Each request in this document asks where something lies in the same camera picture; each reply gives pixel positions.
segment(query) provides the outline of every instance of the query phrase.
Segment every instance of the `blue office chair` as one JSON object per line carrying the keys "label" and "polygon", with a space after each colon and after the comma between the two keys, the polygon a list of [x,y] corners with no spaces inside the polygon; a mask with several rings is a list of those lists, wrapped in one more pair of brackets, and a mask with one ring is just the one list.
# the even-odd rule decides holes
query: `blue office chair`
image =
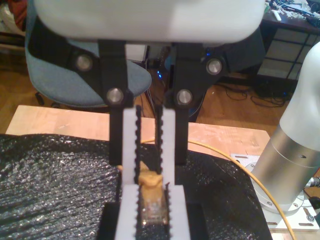
{"label": "blue office chair", "polygon": [[[28,50],[31,32],[37,12],[34,0],[27,3],[25,54],[30,80],[33,86],[48,99],[56,103],[77,108],[103,107],[103,99],[75,72],[32,56]],[[71,45],[99,56],[98,44],[94,41],[67,40]],[[137,64],[127,61],[128,87],[135,97],[143,94],[151,85],[149,72]]]}

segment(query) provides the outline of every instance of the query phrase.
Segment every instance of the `metal bolt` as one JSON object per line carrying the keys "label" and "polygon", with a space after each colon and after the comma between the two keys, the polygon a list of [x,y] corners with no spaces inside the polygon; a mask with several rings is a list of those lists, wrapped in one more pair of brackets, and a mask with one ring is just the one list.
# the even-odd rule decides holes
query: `metal bolt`
{"label": "metal bolt", "polygon": [[178,92],[176,98],[180,105],[188,105],[192,101],[192,94],[189,90],[182,89]]}
{"label": "metal bolt", "polygon": [[306,219],[308,219],[309,222],[314,222],[315,221],[315,218],[312,215],[306,216]]}
{"label": "metal bolt", "polygon": [[218,75],[222,70],[222,62],[218,59],[211,59],[206,65],[206,70],[211,75]]}
{"label": "metal bolt", "polygon": [[78,56],[75,64],[76,67],[83,72],[89,71],[93,66],[91,57],[85,54]]}
{"label": "metal bolt", "polygon": [[124,99],[124,94],[119,88],[112,88],[107,92],[106,98],[110,103],[119,104]]}

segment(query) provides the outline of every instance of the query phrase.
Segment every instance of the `yellow cable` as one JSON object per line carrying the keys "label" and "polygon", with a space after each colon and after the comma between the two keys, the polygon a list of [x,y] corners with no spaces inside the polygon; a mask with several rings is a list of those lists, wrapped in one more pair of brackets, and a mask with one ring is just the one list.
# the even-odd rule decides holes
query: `yellow cable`
{"label": "yellow cable", "polygon": [[[142,141],[141,143],[142,144],[146,144],[146,143],[151,143],[151,142],[154,142],[154,141],[155,141],[154,139],[151,139],[151,140]],[[274,206],[276,207],[276,209],[278,210],[279,214],[281,215],[286,227],[288,228],[288,231],[289,231],[292,239],[296,240],[295,233],[292,230],[292,228],[291,228],[291,226],[290,226],[290,224],[289,224],[284,212],[282,211],[281,207],[279,206],[277,201],[274,199],[274,197],[271,195],[271,193],[266,189],[266,187],[250,171],[248,171],[243,165],[241,165],[239,162],[237,162],[237,160],[235,160],[234,158],[228,156],[228,154],[224,153],[223,151],[220,151],[220,150],[218,150],[218,149],[216,149],[216,148],[214,148],[212,146],[209,146],[209,145],[201,143],[201,142],[192,141],[192,140],[188,140],[188,142],[191,143],[191,144],[195,144],[195,145],[210,149],[210,150],[212,150],[212,151],[214,151],[214,152],[226,157],[227,159],[232,161],[234,164],[236,164],[239,168],[241,168],[247,175],[249,175],[250,178],[252,178],[256,182],[256,184],[258,184],[259,187],[262,188],[262,190],[265,192],[265,194],[273,202]]]}

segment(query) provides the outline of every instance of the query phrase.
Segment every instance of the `wooden table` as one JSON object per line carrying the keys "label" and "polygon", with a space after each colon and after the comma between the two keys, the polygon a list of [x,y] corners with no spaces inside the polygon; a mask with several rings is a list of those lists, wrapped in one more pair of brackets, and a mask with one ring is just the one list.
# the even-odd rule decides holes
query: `wooden table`
{"label": "wooden table", "polygon": [[[84,111],[20,105],[6,131],[10,135],[60,134],[86,139],[109,139],[109,115]],[[141,139],[155,136],[155,120],[142,118]],[[266,131],[189,123],[189,139],[211,145],[231,154],[260,155],[269,141]],[[201,146],[190,144],[192,151],[218,156]],[[320,233],[296,232],[299,240],[320,239]],[[290,240],[288,233],[273,232],[274,240]]]}

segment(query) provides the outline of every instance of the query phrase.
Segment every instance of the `black foam sheet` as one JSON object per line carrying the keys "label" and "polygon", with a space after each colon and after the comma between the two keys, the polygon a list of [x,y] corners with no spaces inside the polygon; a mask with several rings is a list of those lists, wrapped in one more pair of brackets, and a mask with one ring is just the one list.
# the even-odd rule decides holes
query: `black foam sheet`
{"label": "black foam sheet", "polygon": [[[105,203],[118,198],[120,174],[108,150],[107,141],[0,135],[0,239],[95,239]],[[155,168],[155,146],[140,152]],[[232,162],[189,151],[175,176],[187,202],[202,205],[210,239],[272,239],[250,179]]]}

